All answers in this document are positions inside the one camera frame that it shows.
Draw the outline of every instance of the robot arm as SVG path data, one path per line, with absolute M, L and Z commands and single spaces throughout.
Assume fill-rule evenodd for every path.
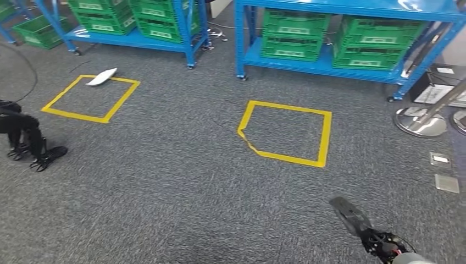
M 395 257 L 392 264 L 435 264 L 423 258 L 421 255 L 408 252 Z
M 330 205 L 348 231 L 361 239 L 367 253 L 378 257 L 384 264 L 434 264 L 418 255 L 404 239 L 372 228 L 369 218 L 344 198 L 336 197 L 330 200 Z

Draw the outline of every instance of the yellow tape square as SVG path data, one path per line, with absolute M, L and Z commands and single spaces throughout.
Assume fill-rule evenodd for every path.
M 116 78 L 112 77 L 110 80 L 114 81 L 122 81 L 124 83 L 130 83 L 131 86 L 129 89 L 118 99 L 118 101 L 112 106 L 112 108 L 108 111 L 107 114 L 105 114 L 104 117 L 93 117 L 91 115 L 85 115 L 85 114 L 78 114 L 78 113 L 71 113 L 71 112 L 66 112 L 58 109 L 52 108 L 52 105 L 56 103 L 65 93 L 67 93 L 71 88 L 73 88 L 77 83 L 82 78 L 95 78 L 96 75 L 87 75 L 87 74 L 81 74 L 79 75 L 76 80 L 74 80 L 68 87 L 65 88 L 61 93 L 59 93 L 53 100 L 50 101 L 50 103 L 46 104 L 44 107 L 42 107 L 41 111 L 50 113 L 50 114 L 57 114 L 59 116 L 63 117 L 69 117 L 69 118 L 76 118 L 76 119 L 81 119 L 81 120 L 86 120 L 86 121 L 91 121 L 91 122 L 97 122 L 97 123 L 108 123 L 112 116 L 117 112 L 117 110 L 121 107 L 121 105 L 130 97 L 132 92 L 139 86 L 141 83 L 140 81 L 135 81 L 135 80 L 130 80 L 130 79 L 124 79 L 124 78 Z
M 319 144 L 319 152 L 317 154 L 317 160 L 312 161 L 309 159 L 305 158 L 297 158 L 297 157 L 292 157 L 292 156 L 287 156 L 287 155 L 282 155 L 282 154 L 276 154 L 272 152 L 266 152 L 266 151 L 261 151 L 255 148 L 246 138 L 243 129 L 247 127 L 247 124 L 249 122 L 249 119 L 251 118 L 252 111 L 254 110 L 254 106 L 266 106 L 266 107 L 273 107 L 273 108 L 281 108 L 281 109 L 287 109 L 287 110 L 292 110 L 292 111 L 300 111 L 300 112 L 307 112 L 307 113 L 314 113 L 314 114 L 321 114 L 324 116 L 324 123 L 322 126 L 322 134 L 320 137 L 320 144 Z M 310 108 L 304 108 L 304 107 L 297 107 L 297 106 L 288 106 L 285 104 L 278 104 L 278 103 L 269 103 L 269 102 L 260 102 L 260 101 L 249 101 L 248 105 L 246 107 L 245 113 L 243 114 L 243 117 L 241 118 L 240 125 L 238 126 L 238 135 L 246 141 L 248 144 L 249 148 L 252 149 L 255 153 L 257 153 L 259 156 L 266 157 L 266 158 L 274 158 L 277 160 L 282 160 L 282 161 L 288 161 L 288 162 L 293 162 L 293 163 L 298 163 L 302 165 L 308 165 L 308 166 L 313 166 L 313 167 L 318 167 L 318 168 L 323 168 L 325 167 L 325 163 L 327 160 L 327 151 L 329 148 L 329 141 L 330 141 L 330 126 L 331 126 L 331 121 L 332 121 L 332 112 L 329 111 L 322 111 L 322 110 L 316 110 L 316 109 L 310 109 Z

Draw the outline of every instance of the silver stand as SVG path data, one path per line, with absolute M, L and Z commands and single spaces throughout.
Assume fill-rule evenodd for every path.
M 393 121 L 398 128 L 413 136 L 420 138 L 440 136 L 447 130 L 447 122 L 439 115 L 439 111 L 464 91 L 466 91 L 466 79 L 428 109 L 420 108 L 416 111 L 412 108 L 400 109 L 393 117 Z
M 454 128 L 466 136 L 466 110 L 460 110 L 453 114 L 451 123 Z

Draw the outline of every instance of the blue shelving unit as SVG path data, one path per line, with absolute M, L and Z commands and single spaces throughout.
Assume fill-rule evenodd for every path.
M 84 27 L 79 25 L 70 32 L 63 31 L 58 17 L 59 11 L 57 0 L 52 0 L 53 12 L 50 12 L 44 5 L 43 0 L 36 0 L 37 7 L 42 11 L 42 14 L 50 21 L 50 24 L 55 28 L 58 35 L 63 39 L 68 47 L 68 50 L 74 52 L 76 55 L 81 55 L 81 52 L 72 43 L 73 40 L 86 41 L 93 43 L 103 43 L 118 46 L 129 46 L 137 48 L 149 48 L 153 50 L 176 51 L 183 52 L 186 55 L 187 66 L 192 69 L 196 62 L 194 53 L 202 46 L 208 46 L 209 40 L 207 35 L 207 13 L 204 1 L 199 1 L 199 18 L 201 20 L 201 32 L 195 36 L 191 36 L 190 28 L 192 21 L 192 14 L 194 8 L 194 0 L 189 2 L 189 13 L 185 17 L 182 11 L 181 0 L 173 0 L 175 14 L 178 22 L 179 30 L 182 34 L 182 43 L 173 43 L 169 41 L 156 40 L 141 35 L 137 28 L 133 29 L 126 36 L 101 34 L 95 32 L 88 32 Z
M 405 60 L 413 51 L 430 41 L 433 34 L 443 28 L 448 28 L 442 39 L 424 57 L 423 61 L 409 74 L 403 69 L 405 60 L 401 61 L 392 71 L 354 70 L 332 68 L 332 48 L 323 46 L 317 62 L 303 62 L 289 59 L 262 58 L 260 43 L 262 39 L 256 36 L 257 7 L 279 8 L 317 13 L 362 15 L 368 17 L 399 18 L 430 21 L 431 23 L 408 51 Z M 245 48 L 245 31 L 243 18 L 249 30 L 248 45 Z M 441 22 L 438 29 L 429 31 L 434 21 Z M 452 0 L 236 0 L 236 74 L 245 80 L 245 65 L 267 67 L 296 72 L 330 75 L 344 78 L 378 81 L 397 84 L 400 88 L 389 97 L 389 100 L 401 100 L 427 68 L 440 55 L 442 50 L 461 31 L 466 24 L 466 14 L 459 11 Z
M 6 23 L 10 20 L 12 20 L 13 18 L 17 17 L 18 15 L 24 15 L 26 16 L 27 18 L 32 18 L 34 17 L 31 12 L 29 12 L 29 10 L 27 9 L 27 6 L 26 4 L 24 3 L 24 0 L 17 0 L 17 1 L 13 1 L 14 5 L 15 5 L 15 8 L 16 8 L 16 13 L 10 15 L 9 17 L 3 19 L 2 21 L 0 21 L 0 34 L 11 44 L 14 44 L 14 45 L 17 45 L 17 42 L 16 40 L 14 39 L 14 37 L 10 34 L 10 30 L 11 28 L 5 28 L 2 26 L 3 23 Z

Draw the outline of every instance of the green basket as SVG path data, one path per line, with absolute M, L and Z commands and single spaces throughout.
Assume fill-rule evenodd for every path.
M 405 49 L 343 48 L 334 45 L 332 66 L 341 69 L 392 70 L 403 58 Z
M 60 23 L 64 31 L 71 30 L 71 24 L 67 18 L 60 17 Z M 27 44 L 46 50 L 50 50 L 62 42 L 60 36 L 43 15 L 16 25 L 13 29 Z
M 336 38 L 342 47 L 408 49 L 425 21 L 344 16 Z
M 78 21 L 90 32 L 128 35 L 136 27 L 136 19 L 131 10 L 120 15 L 75 13 Z
M 137 16 L 136 20 L 141 34 L 146 37 L 175 43 L 183 43 L 183 38 L 181 37 L 177 23 L 154 20 L 145 16 Z M 191 24 L 191 35 L 195 35 L 200 31 L 201 25 L 199 22 L 199 16 L 194 16 Z
M 130 6 L 135 15 L 144 15 L 147 18 L 161 21 L 176 22 L 175 9 L 172 0 L 130 0 Z M 183 13 L 189 11 L 189 0 L 182 2 Z
M 128 0 L 68 0 L 75 13 L 116 15 L 129 7 Z
M 263 36 L 320 39 L 330 23 L 330 14 L 266 8 Z
M 16 13 L 14 6 L 8 1 L 0 1 L 0 21 Z
M 260 55 L 265 58 L 315 62 L 319 58 L 322 42 L 322 39 L 263 37 Z

